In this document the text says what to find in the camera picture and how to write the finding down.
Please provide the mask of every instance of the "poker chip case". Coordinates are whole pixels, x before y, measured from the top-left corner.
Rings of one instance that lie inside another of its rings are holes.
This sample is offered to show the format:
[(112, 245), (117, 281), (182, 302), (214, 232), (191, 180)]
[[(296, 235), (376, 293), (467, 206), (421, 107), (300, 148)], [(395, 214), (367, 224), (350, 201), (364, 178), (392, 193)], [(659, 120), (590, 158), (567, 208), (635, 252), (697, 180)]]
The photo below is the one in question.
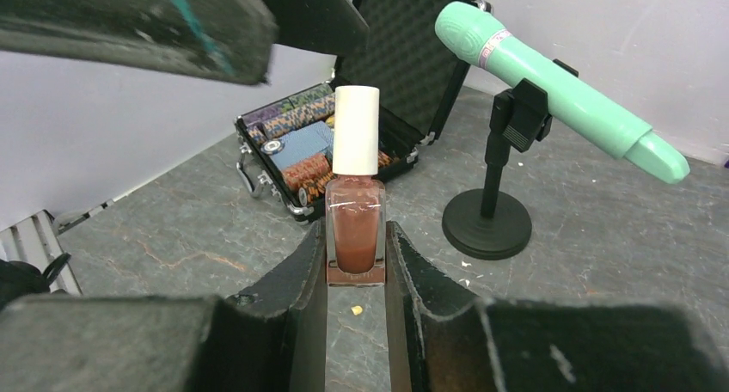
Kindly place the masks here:
[[(377, 178), (387, 182), (412, 169), (417, 147), (440, 137), (469, 70), (434, 30), (454, 1), (491, 10), (480, 0), (352, 0), (370, 27), (367, 45), (337, 58), (329, 81), (236, 118), (236, 167), (250, 193), (281, 199), (298, 222), (324, 215), (323, 187), (333, 177), (324, 165), (331, 163), (328, 123), (333, 117), (336, 127), (334, 90), (341, 85), (380, 89)], [(251, 175), (253, 166), (259, 175)]]

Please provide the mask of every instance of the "round black base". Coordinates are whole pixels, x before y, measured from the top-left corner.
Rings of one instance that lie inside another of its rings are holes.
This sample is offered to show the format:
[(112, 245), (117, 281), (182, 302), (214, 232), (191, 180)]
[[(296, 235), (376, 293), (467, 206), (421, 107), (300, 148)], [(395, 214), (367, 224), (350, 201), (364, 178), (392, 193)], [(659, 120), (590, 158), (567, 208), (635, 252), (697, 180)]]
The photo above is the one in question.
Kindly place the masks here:
[(531, 238), (526, 207), (499, 192), (493, 218), (481, 216), (483, 190), (458, 194), (443, 211), (443, 233), (456, 250), (481, 260), (502, 260), (518, 254)]

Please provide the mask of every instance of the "mint green microphone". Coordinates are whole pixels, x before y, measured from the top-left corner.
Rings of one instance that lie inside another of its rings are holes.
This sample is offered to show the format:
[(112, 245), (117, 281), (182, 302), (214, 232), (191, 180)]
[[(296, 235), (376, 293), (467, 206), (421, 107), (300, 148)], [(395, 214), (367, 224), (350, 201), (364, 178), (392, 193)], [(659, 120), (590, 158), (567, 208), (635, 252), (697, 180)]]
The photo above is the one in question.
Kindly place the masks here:
[(686, 158), (648, 123), (518, 40), (493, 15), (450, 3), (438, 16), (435, 33), (461, 60), (509, 86), (526, 78), (546, 91), (549, 113), (613, 158), (669, 184), (689, 174)]

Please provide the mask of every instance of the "nail polish bottle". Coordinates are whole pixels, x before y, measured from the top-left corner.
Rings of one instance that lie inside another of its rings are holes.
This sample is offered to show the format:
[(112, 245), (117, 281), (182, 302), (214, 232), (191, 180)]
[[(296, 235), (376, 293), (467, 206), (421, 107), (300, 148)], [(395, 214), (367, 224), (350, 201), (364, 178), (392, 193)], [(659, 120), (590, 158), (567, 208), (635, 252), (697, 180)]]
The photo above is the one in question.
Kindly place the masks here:
[(380, 90), (335, 91), (334, 148), (327, 184), (327, 282), (377, 286), (385, 281), (385, 187), (377, 174)]

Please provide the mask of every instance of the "teal stripe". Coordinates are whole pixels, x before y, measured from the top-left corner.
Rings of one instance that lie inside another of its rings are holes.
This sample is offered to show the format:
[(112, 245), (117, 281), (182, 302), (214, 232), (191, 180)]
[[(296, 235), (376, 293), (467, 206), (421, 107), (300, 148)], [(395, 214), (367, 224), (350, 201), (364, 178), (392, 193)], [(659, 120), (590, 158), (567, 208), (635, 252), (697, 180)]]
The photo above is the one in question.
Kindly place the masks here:
[(193, 31), (193, 34), (195, 34), (198, 40), (200, 40), (208, 56), (212, 58), (213, 61), (215, 61), (215, 63), (218, 64), (220, 68), (225, 71), (226, 74), (228, 74), (229, 76), (235, 75), (235, 73), (233, 72), (233, 66), (230, 64), (230, 61), (220, 50), (220, 48), (217, 47), (215, 41), (213, 41), (212, 38), (210, 38), (210, 36), (205, 33), (202, 24), (198, 20), (198, 17), (195, 16), (195, 14), (193, 13), (193, 8), (190, 6), (190, 3), (187, 0), (169, 1), (177, 8), (178, 11), (180, 11), (180, 14), (182, 14), (182, 18), (185, 19), (185, 22), (187, 22), (190, 30)]

